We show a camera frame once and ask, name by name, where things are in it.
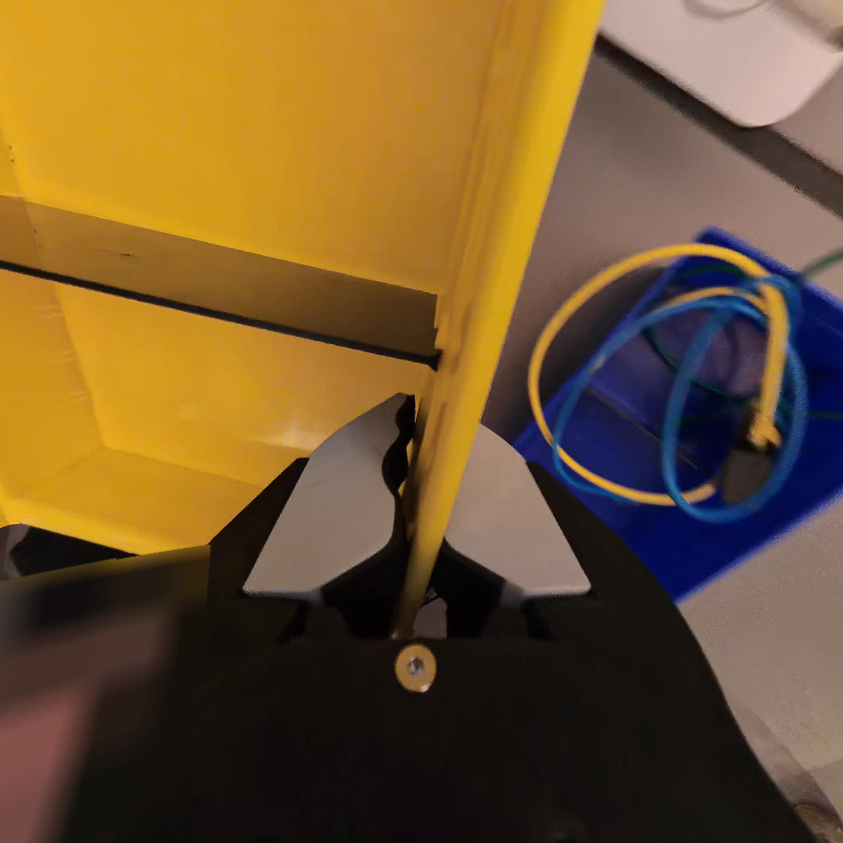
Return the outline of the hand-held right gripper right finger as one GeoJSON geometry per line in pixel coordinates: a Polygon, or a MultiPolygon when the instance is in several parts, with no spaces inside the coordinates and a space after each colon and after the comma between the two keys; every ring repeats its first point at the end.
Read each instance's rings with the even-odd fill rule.
{"type": "Polygon", "coordinates": [[[580,596],[591,583],[526,461],[479,426],[445,532],[448,547],[501,583],[502,599],[580,596]]]}

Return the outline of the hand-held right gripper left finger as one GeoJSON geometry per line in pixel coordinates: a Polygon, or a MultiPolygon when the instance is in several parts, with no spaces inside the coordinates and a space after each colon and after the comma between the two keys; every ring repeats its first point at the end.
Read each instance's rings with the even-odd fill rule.
{"type": "Polygon", "coordinates": [[[416,398],[395,394],[316,448],[248,574],[250,597],[320,601],[402,532],[416,398]]]}

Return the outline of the black network switch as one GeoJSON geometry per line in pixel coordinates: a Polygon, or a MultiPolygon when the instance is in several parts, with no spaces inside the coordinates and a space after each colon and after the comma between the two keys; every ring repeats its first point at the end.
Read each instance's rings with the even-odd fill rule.
{"type": "Polygon", "coordinates": [[[769,479],[778,446],[751,438],[754,413],[747,410],[740,418],[719,475],[719,493],[730,507],[736,507],[764,488],[769,479]]]}

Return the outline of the yellow plastic bin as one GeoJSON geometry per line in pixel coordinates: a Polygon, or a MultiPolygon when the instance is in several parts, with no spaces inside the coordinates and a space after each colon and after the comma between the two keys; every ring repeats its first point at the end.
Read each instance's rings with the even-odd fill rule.
{"type": "Polygon", "coordinates": [[[436,370],[2,269],[2,525],[205,544],[416,398],[410,631],[604,2],[2,2],[2,196],[437,296],[436,370]]]}

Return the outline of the blue plastic bin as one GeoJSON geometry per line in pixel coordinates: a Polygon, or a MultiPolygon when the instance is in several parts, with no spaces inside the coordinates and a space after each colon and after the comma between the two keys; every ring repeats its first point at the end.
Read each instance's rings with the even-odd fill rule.
{"type": "Polygon", "coordinates": [[[841,301],[717,227],[603,270],[533,349],[534,420],[515,441],[673,598],[743,562],[841,495],[841,301]],[[558,335],[621,280],[658,273],[547,401],[558,335]],[[778,446],[762,490],[736,507],[719,475],[740,418],[778,446]]]}

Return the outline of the black bin divider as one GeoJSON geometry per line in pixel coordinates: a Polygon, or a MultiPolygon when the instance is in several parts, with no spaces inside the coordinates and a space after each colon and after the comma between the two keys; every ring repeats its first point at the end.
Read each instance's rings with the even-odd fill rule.
{"type": "Polygon", "coordinates": [[[437,296],[1,198],[2,269],[437,369],[437,296]]]}

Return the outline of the white stand base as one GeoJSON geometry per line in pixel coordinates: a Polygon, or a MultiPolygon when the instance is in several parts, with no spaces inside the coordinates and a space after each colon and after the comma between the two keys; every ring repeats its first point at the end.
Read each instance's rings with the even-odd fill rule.
{"type": "Polygon", "coordinates": [[[608,1],[600,34],[737,126],[785,120],[842,62],[841,1],[608,1]]]}

